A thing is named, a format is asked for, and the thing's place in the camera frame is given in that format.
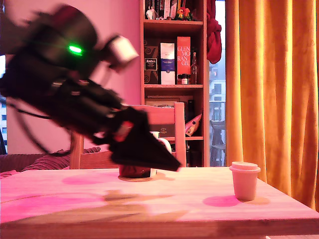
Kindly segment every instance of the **red box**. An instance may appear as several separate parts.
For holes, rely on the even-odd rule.
[[[177,74],[190,74],[190,37],[177,37]]]

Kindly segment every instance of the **bookshelf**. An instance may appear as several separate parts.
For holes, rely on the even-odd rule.
[[[196,9],[198,21],[148,20],[145,19],[145,0],[140,0],[141,26],[141,104],[149,96],[184,96],[194,100],[195,115],[203,110],[199,129],[192,137],[186,137],[190,148],[199,151],[201,164],[209,166],[209,76],[208,61],[206,60],[206,0],[193,0],[191,11]],[[197,85],[160,85],[144,83],[144,38],[156,38],[161,42],[176,44],[178,36],[190,36],[191,47],[197,51]]]

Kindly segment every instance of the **sofa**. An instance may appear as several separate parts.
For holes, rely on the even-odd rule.
[[[100,147],[84,149],[83,153],[95,153]],[[1,179],[26,170],[59,170],[68,169],[70,166],[70,154],[56,156],[56,154],[6,154],[0,155]]]

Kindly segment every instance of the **wooden table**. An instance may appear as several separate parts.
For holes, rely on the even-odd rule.
[[[119,178],[117,169],[36,170],[0,182],[2,239],[319,234],[319,213],[260,180],[254,201],[238,201],[226,167],[136,180]]]

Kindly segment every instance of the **dark cup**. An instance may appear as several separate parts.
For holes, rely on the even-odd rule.
[[[119,173],[125,178],[148,178],[151,176],[151,169],[145,167],[119,165]]]

